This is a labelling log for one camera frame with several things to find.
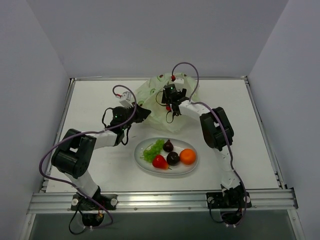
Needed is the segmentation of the green fake grapes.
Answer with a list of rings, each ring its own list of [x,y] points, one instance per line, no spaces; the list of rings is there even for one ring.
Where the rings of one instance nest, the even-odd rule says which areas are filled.
[[[152,163],[154,158],[161,153],[163,150],[163,145],[165,141],[163,139],[158,139],[156,142],[150,144],[146,147],[146,149],[143,150],[142,156],[140,159]]]

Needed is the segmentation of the translucent plastic bag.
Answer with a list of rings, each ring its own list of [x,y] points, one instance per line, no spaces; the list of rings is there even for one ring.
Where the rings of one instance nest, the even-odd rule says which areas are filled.
[[[161,103],[161,91],[164,86],[171,83],[170,73],[157,75],[139,86],[134,94],[138,105],[151,110],[151,114],[145,120],[147,125],[157,130],[177,133],[188,124],[189,118],[184,115],[172,117],[172,114],[168,113],[166,107]]]

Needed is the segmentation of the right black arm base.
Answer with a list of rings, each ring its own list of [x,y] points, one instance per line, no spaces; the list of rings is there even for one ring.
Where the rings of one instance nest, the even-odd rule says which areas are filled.
[[[235,188],[223,188],[221,192],[207,192],[206,202],[210,218],[226,227],[237,227],[252,207],[250,194],[239,185]]]

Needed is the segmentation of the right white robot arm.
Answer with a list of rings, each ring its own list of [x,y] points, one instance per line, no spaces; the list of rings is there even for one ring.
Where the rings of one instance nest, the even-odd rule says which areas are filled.
[[[188,116],[200,122],[204,141],[213,149],[220,169],[223,203],[234,206],[240,201],[238,191],[245,193],[246,188],[233,164],[231,145],[234,130],[225,110],[222,107],[210,108],[201,101],[191,101],[186,97],[186,89],[177,90],[174,84],[166,85],[162,92],[161,102],[170,107],[174,116]]]

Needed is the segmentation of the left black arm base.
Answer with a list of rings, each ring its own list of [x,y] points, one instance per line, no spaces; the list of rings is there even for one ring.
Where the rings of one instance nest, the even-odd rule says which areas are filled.
[[[87,228],[102,228],[114,223],[111,211],[115,211],[118,204],[116,194],[96,193],[87,198],[80,193],[72,197],[70,210],[80,213],[82,224]]]

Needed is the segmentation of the dark purple fake fruit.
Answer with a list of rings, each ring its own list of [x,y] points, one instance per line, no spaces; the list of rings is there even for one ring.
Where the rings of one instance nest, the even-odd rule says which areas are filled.
[[[163,144],[163,150],[167,153],[170,153],[174,150],[174,146],[169,139]]]

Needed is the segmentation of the red yellow fake fruit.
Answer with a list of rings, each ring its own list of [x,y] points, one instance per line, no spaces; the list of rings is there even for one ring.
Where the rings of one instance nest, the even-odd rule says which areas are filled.
[[[161,170],[170,170],[171,168],[169,167],[169,164],[167,163],[167,161],[165,160],[165,158],[158,154],[155,156],[155,158],[152,161],[152,165],[157,168],[157,169],[161,169]]]

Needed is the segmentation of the dark round fake fruit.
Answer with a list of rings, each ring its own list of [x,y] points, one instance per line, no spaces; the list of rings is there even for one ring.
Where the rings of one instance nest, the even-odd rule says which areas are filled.
[[[176,152],[172,151],[167,155],[166,161],[169,166],[176,166],[180,163],[180,156]]]

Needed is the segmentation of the orange fake fruit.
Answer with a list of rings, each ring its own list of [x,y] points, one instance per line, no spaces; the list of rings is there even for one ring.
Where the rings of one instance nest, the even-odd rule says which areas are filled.
[[[197,154],[190,148],[185,148],[179,154],[180,161],[185,165],[192,165],[197,160]]]

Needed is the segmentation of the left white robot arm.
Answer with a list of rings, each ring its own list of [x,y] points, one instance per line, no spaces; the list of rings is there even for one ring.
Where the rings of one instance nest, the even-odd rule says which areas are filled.
[[[101,203],[101,189],[88,170],[93,151],[119,144],[125,146],[129,141],[128,134],[132,124],[142,123],[152,113],[139,105],[110,109],[112,120],[109,125],[105,125],[106,129],[101,133],[83,133],[69,129],[51,158],[51,164],[70,179],[83,196],[83,204],[90,210],[97,209]]]

